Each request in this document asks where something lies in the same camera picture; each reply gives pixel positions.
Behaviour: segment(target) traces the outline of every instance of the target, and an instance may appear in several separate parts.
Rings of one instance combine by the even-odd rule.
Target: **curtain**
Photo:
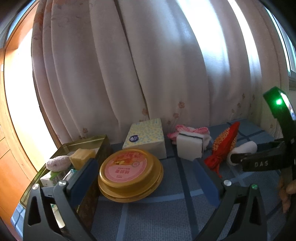
[[[41,0],[32,62],[61,143],[121,142],[153,118],[165,134],[241,118],[280,134],[262,94],[288,74],[256,0]]]

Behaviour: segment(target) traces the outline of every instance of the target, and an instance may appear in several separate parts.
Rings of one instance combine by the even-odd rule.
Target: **red knitted fish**
[[[219,177],[222,177],[219,175],[220,163],[227,158],[228,153],[235,147],[239,124],[239,122],[235,122],[216,138],[212,147],[212,155],[205,159],[205,164]]]

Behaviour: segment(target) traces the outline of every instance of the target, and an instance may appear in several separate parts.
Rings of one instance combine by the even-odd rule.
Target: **finger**
[[[291,206],[291,201],[288,199],[286,202],[283,202],[283,212],[286,213],[289,211],[289,208]]]
[[[283,177],[280,176],[279,183],[277,185],[277,190],[280,190],[283,186],[284,186],[284,180],[283,180]]]
[[[292,181],[286,188],[288,194],[296,194],[296,180]]]
[[[286,202],[289,199],[288,194],[286,193],[286,190],[284,188],[279,190],[279,197],[283,202]]]

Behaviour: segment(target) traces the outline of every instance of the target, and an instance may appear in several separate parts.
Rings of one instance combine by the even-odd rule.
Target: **tissue box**
[[[146,150],[158,159],[166,158],[160,118],[132,124],[122,147],[127,148]]]
[[[69,169],[60,172],[49,171],[40,178],[40,181],[44,187],[53,187],[67,175],[68,171]]]

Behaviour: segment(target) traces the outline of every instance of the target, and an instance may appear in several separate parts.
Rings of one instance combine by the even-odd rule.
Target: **blue gripper pad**
[[[90,158],[87,163],[75,173],[69,180],[67,196],[72,208],[77,207],[84,198],[89,187],[98,177],[98,161]]]
[[[222,180],[205,165],[201,158],[193,161],[193,170],[207,200],[211,205],[218,208],[225,192]]]

